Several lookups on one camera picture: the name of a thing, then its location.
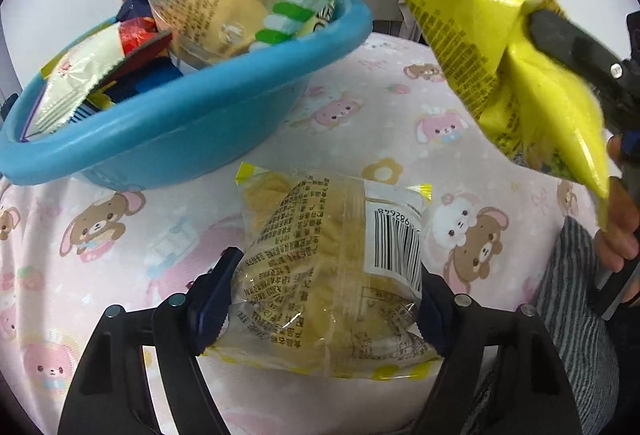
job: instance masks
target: pink tablecloth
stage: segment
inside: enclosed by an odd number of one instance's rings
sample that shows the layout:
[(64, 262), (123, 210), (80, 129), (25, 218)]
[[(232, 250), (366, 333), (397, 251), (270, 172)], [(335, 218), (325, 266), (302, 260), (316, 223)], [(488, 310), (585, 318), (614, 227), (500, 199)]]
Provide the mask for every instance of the pink tablecloth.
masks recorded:
[[(431, 51), (388, 36), (373, 34), (318, 72), (287, 121), (243, 160), (433, 184), (424, 261), (487, 306), (513, 309), (532, 296), (565, 216), (595, 231), (582, 187), (509, 163), (447, 87)], [(37, 187), (2, 181), (0, 370), (46, 435), (56, 432), (107, 306), (154, 306), (186, 291), (226, 246), (242, 247), (239, 162), (129, 194), (73, 178)], [(174, 433), (153, 350), (145, 357), (162, 430)], [(416, 416), (434, 379), (319, 379), (212, 357), (200, 366), (232, 433), (246, 435), (395, 430)]]

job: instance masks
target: barcode number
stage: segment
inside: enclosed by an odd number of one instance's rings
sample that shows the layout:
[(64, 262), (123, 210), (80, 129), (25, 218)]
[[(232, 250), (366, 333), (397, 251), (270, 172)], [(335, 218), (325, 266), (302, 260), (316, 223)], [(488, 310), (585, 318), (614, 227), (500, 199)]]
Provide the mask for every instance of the barcode number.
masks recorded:
[(376, 254), (374, 266), (395, 272), (420, 291), (420, 231), (402, 213), (376, 209)]

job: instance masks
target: human hand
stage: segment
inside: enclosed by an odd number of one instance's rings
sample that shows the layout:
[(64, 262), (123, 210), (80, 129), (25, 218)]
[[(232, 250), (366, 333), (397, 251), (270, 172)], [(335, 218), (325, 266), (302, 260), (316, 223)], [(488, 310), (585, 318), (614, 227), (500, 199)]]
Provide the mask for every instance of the human hand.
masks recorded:
[[(622, 138), (613, 136), (607, 150), (609, 157), (617, 164), (620, 161)], [(640, 225), (640, 211), (623, 188), (620, 179), (610, 178), (609, 224), (607, 232), (596, 233), (594, 244), (602, 264), (613, 272), (619, 272), (626, 259), (638, 256), (640, 245), (635, 231)], [(636, 279), (627, 289), (622, 301), (631, 300), (640, 292), (640, 279)]]

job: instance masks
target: person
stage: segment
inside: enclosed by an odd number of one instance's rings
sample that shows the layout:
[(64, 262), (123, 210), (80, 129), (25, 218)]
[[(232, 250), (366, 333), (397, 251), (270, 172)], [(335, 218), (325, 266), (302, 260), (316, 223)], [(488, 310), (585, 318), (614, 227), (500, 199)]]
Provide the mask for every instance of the person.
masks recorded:
[[(615, 163), (621, 143), (614, 136), (607, 145)], [(633, 307), (640, 299), (619, 307), (609, 322), (591, 311), (588, 299), (600, 264), (618, 272), (640, 251), (638, 206), (619, 179), (612, 177), (610, 188), (607, 230), (592, 239), (568, 217), (532, 300), (562, 359), (584, 435), (633, 433), (640, 421), (640, 307)], [(634, 281), (623, 301), (629, 304), (639, 291)], [(463, 433), (481, 435), (487, 426), (494, 381), (493, 371), (482, 379)]]

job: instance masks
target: blue plastic basin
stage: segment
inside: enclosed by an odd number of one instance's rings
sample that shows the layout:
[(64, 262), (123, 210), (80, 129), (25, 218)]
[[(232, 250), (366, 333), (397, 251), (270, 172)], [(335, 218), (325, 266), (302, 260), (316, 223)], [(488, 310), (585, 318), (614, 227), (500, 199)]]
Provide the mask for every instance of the blue plastic basin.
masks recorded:
[(24, 89), (0, 131), (0, 171), (14, 184), (81, 174), (116, 191), (196, 178), (270, 135), (311, 73), (356, 49), (371, 32), (359, 0), (338, 0), (324, 29), (201, 70), (33, 142), (20, 133), (44, 80)]

